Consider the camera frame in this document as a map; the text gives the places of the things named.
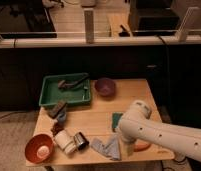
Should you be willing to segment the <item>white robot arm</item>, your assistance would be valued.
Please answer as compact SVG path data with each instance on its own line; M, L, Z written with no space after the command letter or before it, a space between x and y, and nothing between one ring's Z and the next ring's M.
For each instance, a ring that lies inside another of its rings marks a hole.
M133 101L118 121L121 139L148 141L201 162L201 129L156 122L150 119L151 113L147 103Z

